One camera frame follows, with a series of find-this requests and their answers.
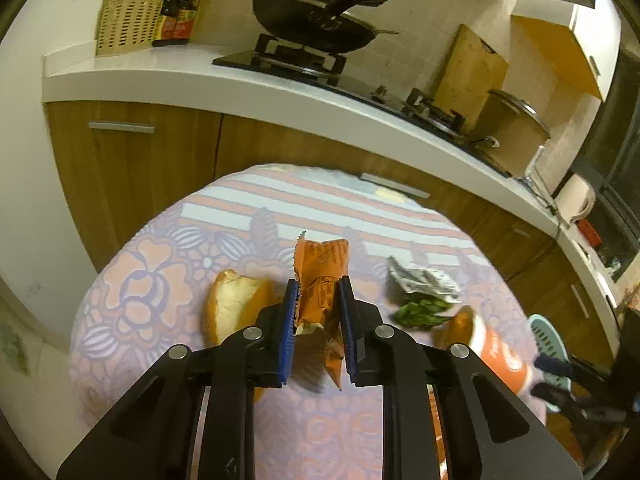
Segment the gas stove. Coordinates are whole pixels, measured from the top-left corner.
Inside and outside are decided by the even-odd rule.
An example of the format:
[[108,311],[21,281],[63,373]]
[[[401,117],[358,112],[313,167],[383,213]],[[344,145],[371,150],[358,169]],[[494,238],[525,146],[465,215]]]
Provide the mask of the gas stove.
[[306,50],[280,43],[280,40],[261,34],[253,51],[240,52],[213,60],[214,65],[252,70],[300,81],[354,98],[385,112],[389,112],[433,134],[483,162],[504,177],[511,175],[498,167],[480,150],[466,143],[461,133],[465,118],[453,111],[445,112],[433,100],[414,88],[407,99],[389,93],[385,86],[377,88],[356,78],[343,75],[346,58],[337,54],[320,56]]

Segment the floor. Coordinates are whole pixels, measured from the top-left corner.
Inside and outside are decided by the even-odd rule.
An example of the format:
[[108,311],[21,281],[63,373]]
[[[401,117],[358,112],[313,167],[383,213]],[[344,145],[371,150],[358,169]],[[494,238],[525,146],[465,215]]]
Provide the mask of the floor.
[[14,371],[0,353],[0,408],[14,433],[50,477],[88,431],[76,414],[68,354],[44,342],[0,299],[0,321],[22,341],[30,374]]

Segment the floral tablecloth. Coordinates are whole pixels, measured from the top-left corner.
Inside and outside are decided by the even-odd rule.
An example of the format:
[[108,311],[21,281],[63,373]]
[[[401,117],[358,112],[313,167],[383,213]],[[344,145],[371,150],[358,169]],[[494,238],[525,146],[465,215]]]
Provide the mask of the floral tablecloth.
[[[284,291],[293,248],[346,238],[357,299],[392,324],[386,257],[448,272],[488,325],[522,358],[536,346],[511,291],[468,235],[443,215],[391,190],[319,168],[268,165],[215,181],[149,222],[101,272],[78,311],[70,374],[82,418],[93,425],[171,345],[203,347],[210,283],[232,267]],[[409,331],[428,344],[428,333]],[[324,373],[313,339],[296,345],[289,384],[255,410],[257,480],[372,479],[382,470],[382,390],[343,391]],[[542,403],[524,401],[544,420]]]

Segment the pot lid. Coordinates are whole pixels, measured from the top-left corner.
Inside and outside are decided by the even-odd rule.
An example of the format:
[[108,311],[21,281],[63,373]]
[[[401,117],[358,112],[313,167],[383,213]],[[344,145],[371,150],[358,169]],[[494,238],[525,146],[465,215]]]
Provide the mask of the pot lid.
[[551,132],[549,131],[549,128],[546,127],[546,124],[542,121],[538,112],[535,111],[529,103],[523,101],[522,99],[518,99],[515,95],[505,92],[504,90],[489,90],[489,93],[496,94],[504,101],[507,101],[508,103],[518,107],[534,121],[536,121],[536,123],[538,124],[538,126],[540,126],[540,128],[542,128],[542,131],[544,131],[546,136],[549,139],[551,138]]

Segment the bottle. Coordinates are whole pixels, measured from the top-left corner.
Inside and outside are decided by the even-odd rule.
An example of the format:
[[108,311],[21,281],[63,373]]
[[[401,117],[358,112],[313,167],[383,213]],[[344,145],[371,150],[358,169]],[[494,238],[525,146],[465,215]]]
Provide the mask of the bottle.
[[178,0],[178,19],[172,34],[173,44],[189,43],[200,0]]
[[171,44],[172,33],[178,18],[178,1],[163,0],[160,15],[156,22],[156,31],[151,45],[163,46]]
[[447,349],[454,343],[467,345],[515,394],[529,388],[531,367],[494,330],[485,325],[469,305],[462,307],[439,331],[431,333],[433,343],[438,348]]

